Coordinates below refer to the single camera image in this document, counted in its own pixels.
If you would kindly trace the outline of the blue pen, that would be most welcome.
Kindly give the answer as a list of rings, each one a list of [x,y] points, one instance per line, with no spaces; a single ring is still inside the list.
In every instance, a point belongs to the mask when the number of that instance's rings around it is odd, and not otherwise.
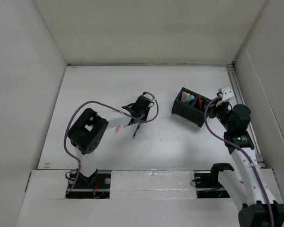
[[[137,132],[138,132],[138,130],[139,130],[140,127],[141,127],[141,123],[139,122],[137,128],[136,128],[135,131],[134,131],[134,134],[133,134],[133,136],[132,136],[132,139],[134,139],[134,138],[136,137],[136,134],[137,134]]]

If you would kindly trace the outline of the red gel pen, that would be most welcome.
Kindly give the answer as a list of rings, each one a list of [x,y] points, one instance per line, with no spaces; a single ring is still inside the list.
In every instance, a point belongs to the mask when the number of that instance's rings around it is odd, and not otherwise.
[[[199,109],[202,110],[202,98],[200,95],[198,96],[198,106],[199,106]]]

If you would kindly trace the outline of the black two-compartment organizer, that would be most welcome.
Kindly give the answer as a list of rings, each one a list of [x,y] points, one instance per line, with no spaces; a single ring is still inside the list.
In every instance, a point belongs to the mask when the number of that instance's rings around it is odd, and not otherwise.
[[[190,93],[190,95],[194,95],[195,99],[189,103],[185,103],[184,101],[181,101],[181,95],[183,91]],[[184,88],[184,87],[181,88],[179,94],[176,96],[174,100],[171,113],[181,116],[195,123],[198,127],[201,128],[204,124],[205,108],[207,104],[210,102],[210,99],[205,96],[200,95],[202,98],[202,110],[200,110],[198,106],[198,96],[199,95],[200,94],[193,92],[187,88]]]

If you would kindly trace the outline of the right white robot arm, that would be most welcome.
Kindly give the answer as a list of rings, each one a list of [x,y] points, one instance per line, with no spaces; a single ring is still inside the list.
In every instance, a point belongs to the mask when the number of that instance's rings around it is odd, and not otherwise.
[[[223,186],[238,210],[241,227],[280,227],[284,223],[284,204],[270,192],[257,163],[254,144],[247,132],[251,110],[243,105],[228,109],[229,102],[221,97],[211,100],[204,118],[217,118],[226,129],[224,136],[213,136],[224,142],[240,174],[230,164],[209,174],[214,186]]]

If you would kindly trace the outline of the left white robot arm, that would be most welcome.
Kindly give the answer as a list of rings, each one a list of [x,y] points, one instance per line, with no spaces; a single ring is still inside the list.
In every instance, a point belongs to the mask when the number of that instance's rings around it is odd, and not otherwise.
[[[91,108],[85,109],[75,122],[76,114],[88,104],[98,104],[108,111],[96,112]],[[134,103],[116,109],[98,101],[87,101],[73,114],[68,123],[63,146],[69,156],[78,162],[77,178],[85,187],[96,183],[98,170],[96,168],[95,150],[99,146],[106,130],[130,126],[136,123],[147,123],[151,104],[158,104],[155,96],[143,92]]]

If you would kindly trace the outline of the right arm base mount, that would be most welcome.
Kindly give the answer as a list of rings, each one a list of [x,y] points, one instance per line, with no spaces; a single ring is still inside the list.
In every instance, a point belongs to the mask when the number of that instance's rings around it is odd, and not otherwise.
[[[198,199],[229,198],[225,188],[211,177],[210,171],[194,171],[191,186],[196,190]]]

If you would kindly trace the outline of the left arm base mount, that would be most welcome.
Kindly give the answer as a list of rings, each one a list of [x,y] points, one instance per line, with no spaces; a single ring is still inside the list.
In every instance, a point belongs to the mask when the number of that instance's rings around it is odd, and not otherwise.
[[[93,174],[88,182],[85,182],[81,175],[75,181],[76,173],[67,172],[68,180],[66,198],[68,199],[109,199],[111,171],[100,171]]]

